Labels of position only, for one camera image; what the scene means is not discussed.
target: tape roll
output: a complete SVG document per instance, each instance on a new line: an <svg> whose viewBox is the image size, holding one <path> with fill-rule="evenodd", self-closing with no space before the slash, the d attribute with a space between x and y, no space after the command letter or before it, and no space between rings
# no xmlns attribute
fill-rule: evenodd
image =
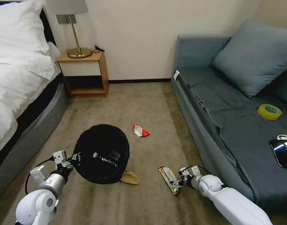
<svg viewBox="0 0 287 225"><path fill-rule="evenodd" d="M282 111L280 109L278 109L276 106L269 104L262 104L258 108L257 112L259 115L262 116L262 118L268 120L276 120L282 114Z"/></svg>

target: power cord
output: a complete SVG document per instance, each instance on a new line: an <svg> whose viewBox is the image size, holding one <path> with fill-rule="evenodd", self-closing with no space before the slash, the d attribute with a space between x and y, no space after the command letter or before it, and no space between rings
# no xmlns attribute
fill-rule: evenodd
<svg viewBox="0 0 287 225"><path fill-rule="evenodd" d="M95 51L91 50L91 51L94 52L94 53L99 53L99 52L104 52L104 51L105 51L104 49L99 48L97 45L95 45L94 48L95 48L96 50L98 50L98 52L95 52Z"/></svg>
<svg viewBox="0 0 287 225"><path fill-rule="evenodd" d="M48 162L48 161L54 161L54 156L51 156L49 159L47 159L47 160L45 160L45 161L42 161L41 163L39 163L37 166L35 166L35 167L38 167L38 166L40 166L40 165L42 165L42 164L44 164L44 163L46 163L46 162ZM29 180L29 178L30 178L30 173L28 174L28 176L27 176L27 179L26 179L26 183L25 183L25 193L26 193L26 195L28 194L28 180Z"/></svg>

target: black trash can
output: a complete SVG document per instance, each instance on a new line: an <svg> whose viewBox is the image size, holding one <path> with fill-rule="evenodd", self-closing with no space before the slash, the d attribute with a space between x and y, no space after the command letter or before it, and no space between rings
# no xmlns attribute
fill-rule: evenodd
<svg viewBox="0 0 287 225"><path fill-rule="evenodd" d="M94 154L109 159L117 166L95 158ZM118 182L130 156L126 135L118 127L99 124L84 131L75 146L72 164L86 180L97 184Z"/></svg>

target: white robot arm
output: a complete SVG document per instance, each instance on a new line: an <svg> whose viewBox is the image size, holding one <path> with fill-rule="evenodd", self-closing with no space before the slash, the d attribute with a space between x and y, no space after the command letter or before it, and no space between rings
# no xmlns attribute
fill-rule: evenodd
<svg viewBox="0 0 287 225"><path fill-rule="evenodd" d="M51 174L43 165L35 167L30 175L38 184L38 190L27 194L17 205L16 225L48 225L56 213L58 198L73 169L65 151L53 154L56 170Z"/></svg>
<svg viewBox="0 0 287 225"><path fill-rule="evenodd" d="M188 185L209 198L218 211L233 225L272 225L268 215L233 188L222 188L222 181L213 175L202 176L198 166L180 169L183 179L173 185Z"/></svg>

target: gray blanket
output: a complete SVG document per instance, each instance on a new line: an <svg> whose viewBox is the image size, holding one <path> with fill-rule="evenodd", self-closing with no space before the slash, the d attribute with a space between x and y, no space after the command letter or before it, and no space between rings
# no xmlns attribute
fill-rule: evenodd
<svg viewBox="0 0 287 225"><path fill-rule="evenodd" d="M269 141L287 135L287 105L261 94L248 99L211 67L178 68L249 181L259 206L287 207L287 169L277 164ZM282 110L275 121L256 112L261 104Z"/></svg>

